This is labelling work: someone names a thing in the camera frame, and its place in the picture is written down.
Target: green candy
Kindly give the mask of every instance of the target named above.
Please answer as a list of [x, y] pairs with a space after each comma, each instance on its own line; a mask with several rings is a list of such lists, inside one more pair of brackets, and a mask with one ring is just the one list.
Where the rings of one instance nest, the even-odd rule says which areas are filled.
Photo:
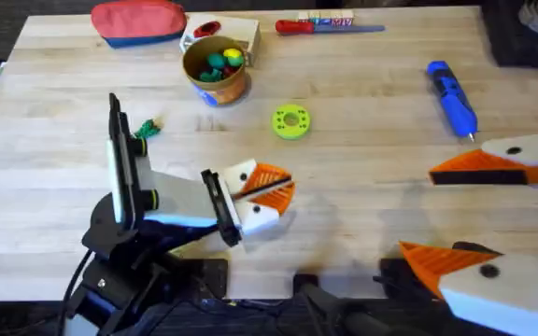
[[213, 69], [213, 71], [209, 74], [208, 72], [204, 71], [199, 76], [199, 79], [206, 83], [213, 83], [216, 81], [221, 80], [221, 71], [218, 69]]
[[244, 62], [244, 57], [242, 56], [228, 57], [227, 59], [230, 66], [233, 66], [233, 67], [238, 67], [242, 65], [242, 63]]
[[225, 67], [225, 59], [223, 58], [223, 56], [219, 55], [217, 52], [214, 52], [206, 56], [206, 61], [214, 69], [223, 69]]

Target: red screwdriver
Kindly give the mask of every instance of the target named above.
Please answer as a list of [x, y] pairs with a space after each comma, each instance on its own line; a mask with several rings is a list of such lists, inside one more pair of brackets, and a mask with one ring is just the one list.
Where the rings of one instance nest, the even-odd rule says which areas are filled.
[[289, 20], [278, 20], [276, 30], [281, 35], [298, 35], [298, 34], [327, 34], [327, 33], [372, 33], [383, 32], [383, 25], [351, 25], [351, 26], [332, 26], [318, 25], [313, 22], [298, 22]]

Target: white box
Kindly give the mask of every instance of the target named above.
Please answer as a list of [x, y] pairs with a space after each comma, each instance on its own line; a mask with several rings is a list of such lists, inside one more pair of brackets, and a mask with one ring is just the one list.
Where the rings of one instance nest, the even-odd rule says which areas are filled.
[[227, 36], [238, 42], [246, 52], [247, 66], [253, 66], [256, 50], [261, 40], [261, 32], [259, 31], [259, 21], [252, 19], [230, 18], [213, 14], [191, 14], [184, 35], [179, 39], [179, 47], [182, 52], [185, 52], [197, 40], [192, 35], [196, 28], [211, 21], [218, 21], [221, 24], [221, 28], [215, 35]]

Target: black mount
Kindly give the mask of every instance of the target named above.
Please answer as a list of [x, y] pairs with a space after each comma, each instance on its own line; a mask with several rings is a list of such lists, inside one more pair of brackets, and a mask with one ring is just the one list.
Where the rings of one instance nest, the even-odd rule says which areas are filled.
[[167, 251], [217, 230], [228, 245], [237, 244], [240, 236], [219, 192], [217, 177], [205, 172], [203, 178], [218, 213], [217, 225], [195, 229], [144, 219], [144, 212], [154, 206], [148, 196], [156, 191], [140, 189], [135, 157], [147, 155], [147, 144], [131, 136], [127, 117], [113, 93], [109, 102], [109, 136], [122, 221], [116, 223], [111, 193], [94, 207], [82, 244], [95, 256], [67, 303], [67, 315], [85, 317], [99, 328], [97, 336], [118, 332], [146, 335], [151, 329], [141, 326], [151, 325], [147, 323], [153, 318], [151, 310], [179, 300], [222, 298], [226, 293], [227, 260], [180, 259]]

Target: green object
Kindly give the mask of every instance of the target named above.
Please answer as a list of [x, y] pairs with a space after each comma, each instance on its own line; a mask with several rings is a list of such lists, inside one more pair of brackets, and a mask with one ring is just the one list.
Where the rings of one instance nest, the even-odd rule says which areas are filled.
[[213, 69], [213, 71], [209, 74], [207, 71], [204, 71], [200, 76], [199, 79], [201, 81], [206, 83], [213, 83], [216, 81], [221, 80], [221, 71], [218, 69]]
[[223, 58], [223, 56], [219, 55], [217, 52], [214, 52], [206, 56], [206, 61], [214, 69], [223, 69], [225, 67], [225, 59]]
[[161, 127], [155, 124], [155, 121], [153, 119], [149, 119], [145, 121], [142, 126], [140, 126], [140, 129], [136, 131], [134, 134], [134, 137], [136, 139], [147, 139], [151, 136], [159, 133], [161, 131]]
[[244, 57], [237, 56], [237, 57], [228, 57], [228, 63], [233, 67], [238, 67], [244, 63]]
[[271, 125], [286, 140], [300, 139], [310, 129], [310, 114], [300, 105], [282, 105], [273, 113]]
[[242, 57], [242, 51], [234, 48], [226, 49], [223, 51], [223, 56], [228, 59], [228, 63], [233, 67], [238, 67], [244, 63], [244, 57]]

